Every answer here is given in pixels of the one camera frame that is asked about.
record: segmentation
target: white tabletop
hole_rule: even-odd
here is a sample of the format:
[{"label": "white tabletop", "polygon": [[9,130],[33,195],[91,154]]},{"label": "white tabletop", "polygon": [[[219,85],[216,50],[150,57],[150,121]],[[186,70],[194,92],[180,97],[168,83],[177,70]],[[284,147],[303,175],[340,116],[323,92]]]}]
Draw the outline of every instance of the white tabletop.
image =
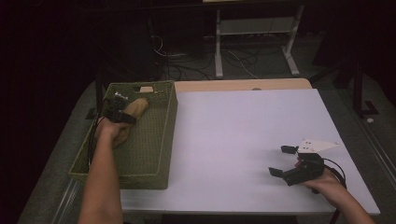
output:
[{"label": "white tabletop", "polygon": [[309,138],[341,145],[319,154],[341,165],[349,191],[368,213],[379,214],[317,90],[179,92],[177,99],[169,187],[122,190],[124,211],[331,212],[322,196],[302,186],[288,187],[268,172],[268,167],[294,168],[297,156],[281,153],[280,147]]}]

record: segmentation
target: cord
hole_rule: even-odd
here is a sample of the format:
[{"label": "cord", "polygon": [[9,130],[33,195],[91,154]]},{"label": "cord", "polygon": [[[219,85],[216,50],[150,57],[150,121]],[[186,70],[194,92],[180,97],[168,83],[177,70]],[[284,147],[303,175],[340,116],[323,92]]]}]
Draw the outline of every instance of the cord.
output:
[{"label": "cord", "polygon": [[246,69],[246,67],[245,67],[245,65],[243,64],[242,60],[239,59],[234,53],[232,53],[232,52],[230,52],[229,50],[226,50],[226,49],[224,49],[224,50],[225,50],[227,53],[232,54],[232,55],[236,58],[236,60],[237,60],[238,62],[241,63],[241,65],[242,65],[242,67],[245,69],[245,71],[247,71],[252,77],[255,77],[255,78],[259,79],[258,77],[254,76],[253,74],[251,74],[251,73]]},{"label": "cord", "polygon": [[273,17],[273,18],[271,19],[271,26],[270,26],[270,28],[268,29],[268,32],[267,32],[268,35],[269,35],[270,32],[272,31],[272,26],[273,26],[273,24],[274,24],[274,19],[275,19],[275,17]]},{"label": "cord", "polygon": [[90,132],[90,140],[88,143],[88,169],[90,168],[90,166],[92,164],[93,154],[95,153],[94,136],[96,133],[96,128],[99,125],[98,120],[99,120],[99,112],[96,112],[95,118],[93,120],[93,125],[91,128],[91,132]]},{"label": "cord", "polygon": [[160,50],[163,48],[163,39],[162,39],[160,36],[158,36],[158,35],[152,35],[151,37],[155,37],[155,38],[158,38],[158,39],[161,40],[161,45],[160,45],[160,47],[159,47],[158,49],[155,49],[154,51],[155,51],[157,54],[159,54],[159,55],[161,55],[161,56],[163,56],[163,57],[166,57],[166,56],[167,56],[166,52],[160,53]]},{"label": "cord", "polygon": [[178,65],[178,64],[174,64],[174,63],[168,63],[168,66],[169,66],[169,65],[175,67],[176,69],[184,68],[184,69],[187,69],[187,70],[195,71],[195,72],[197,72],[197,73],[202,74],[202,75],[203,75],[202,77],[206,77],[207,80],[211,80],[210,77],[209,77],[210,75],[208,75],[208,74],[206,74],[206,73],[200,71],[201,69],[204,69],[205,67],[204,67],[204,68],[200,68],[200,69],[196,69],[196,68],[190,68],[190,67],[187,67],[187,66]]},{"label": "cord", "polygon": [[222,58],[224,58],[224,60],[225,60],[229,65],[234,66],[234,67],[237,67],[237,68],[244,68],[242,65],[240,65],[241,63],[243,63],[244,66],[245,66],[246,68],[249,68],[251,65],[253,65],[253,64],[255,64],[255,63],[257,62],[257,58],[255,58],[254,62],[251,62],[251,61],[248,60],[248,58],[253,57],[253,56],[247,56],[247,57],[244,57],[244,58],[241,58],[241,57],[235,58],[235,56],[232,55],[230,52],[228,52],[228,53],[229,53],[230,55],[228,55],[228,54],[225,54],[225,55],[224,55],[224,54],[221,54],[221,55],[223,56]]},{"label": "cord", "polygon": [[[338,166],[338,168],[342,172],[342,175],[337,170],[335,170],[334,168],[332,168],[332,167],[330,167],[328,165],[325,165],[325,167],[327,169],[329,169],[335,175],[335,177],[337,177],[337,179],[344,186],[344,188],[347,188],[347,177],[346,177],[346,174],[345,174],[343,168],[341,168],[341,166],[338,165],[335,161],[332,161],[332,160],[329,160],[329,159],[325,159],[325,158],[322,158],[322,159],[325,160],[325,161],[332,162],[333,164]],[[330,220],[330,224],[334,224],[337,221],[337,219],[340,216],[340,214],[341,214],[340,210],[335,209],[335,211],[334,211],[334,213],[332,215],[332,219]]]}]

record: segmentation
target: green wicker basket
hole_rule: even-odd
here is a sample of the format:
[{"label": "green wicker basket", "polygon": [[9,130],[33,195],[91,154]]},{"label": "green wicker basket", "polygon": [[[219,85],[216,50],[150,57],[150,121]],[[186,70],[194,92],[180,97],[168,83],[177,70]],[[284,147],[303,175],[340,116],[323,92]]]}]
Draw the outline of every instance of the green wicker basket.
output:
[{"label": "green wicker basket", "polygon": [[[151,87],[152,91],[139,91]],[[148,109],[130,131],[126,142],[114,149],[121,189],[167,189],[172,143],[177,115],[177,97],[173,81],[112,83],[105,98],[115,92],[132,102],[148,99]],[[69,175],[85,183],[88,173],[90,128]]]}]

